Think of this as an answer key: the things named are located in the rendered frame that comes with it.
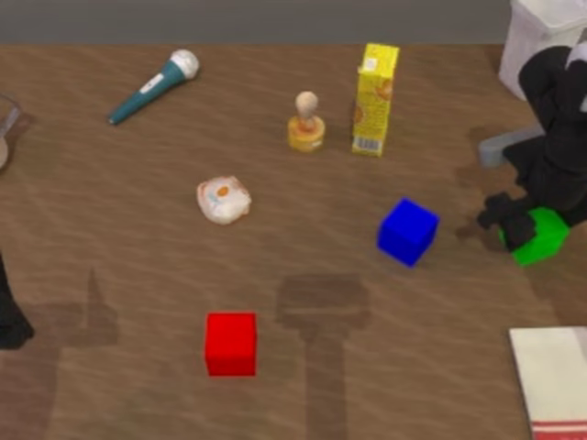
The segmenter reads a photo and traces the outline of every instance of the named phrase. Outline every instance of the red cube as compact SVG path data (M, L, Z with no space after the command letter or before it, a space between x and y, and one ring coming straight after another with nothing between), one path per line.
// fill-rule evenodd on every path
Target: red cube
M254 313L209 313L205 364L209 376L255 376L257 319Z

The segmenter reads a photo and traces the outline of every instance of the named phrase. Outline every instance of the blue cube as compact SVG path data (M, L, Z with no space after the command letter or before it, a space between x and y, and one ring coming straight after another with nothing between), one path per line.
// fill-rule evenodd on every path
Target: blue cube
M434 241L440 218L409 199L402 199L379 229L377 246L412 268Z

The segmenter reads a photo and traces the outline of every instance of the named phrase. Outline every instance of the green cube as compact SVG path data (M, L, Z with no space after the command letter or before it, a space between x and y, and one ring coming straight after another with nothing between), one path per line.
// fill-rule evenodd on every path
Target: green cube
M529 266L559 253L562 244L570 232L560 216L548 208L536 208L529 212L536 222L536 236L512 252L520 266ZM504 242L504 231L500 229L499 237Z

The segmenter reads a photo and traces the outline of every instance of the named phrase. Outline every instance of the white container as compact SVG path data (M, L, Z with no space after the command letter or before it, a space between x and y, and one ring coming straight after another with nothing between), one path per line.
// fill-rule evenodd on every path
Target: white container
M586 0L512 0L512 19L499 71L502 83L525 100L518 74L535 53L574 46L587 28Z

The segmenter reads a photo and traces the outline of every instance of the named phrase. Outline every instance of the yellow box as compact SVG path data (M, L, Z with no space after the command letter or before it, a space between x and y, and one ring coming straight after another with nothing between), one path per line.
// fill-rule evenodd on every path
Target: yellow box
M353 121L352 151L380 157L392 109L393 77L400 50L368 44L359 67L359 87Z

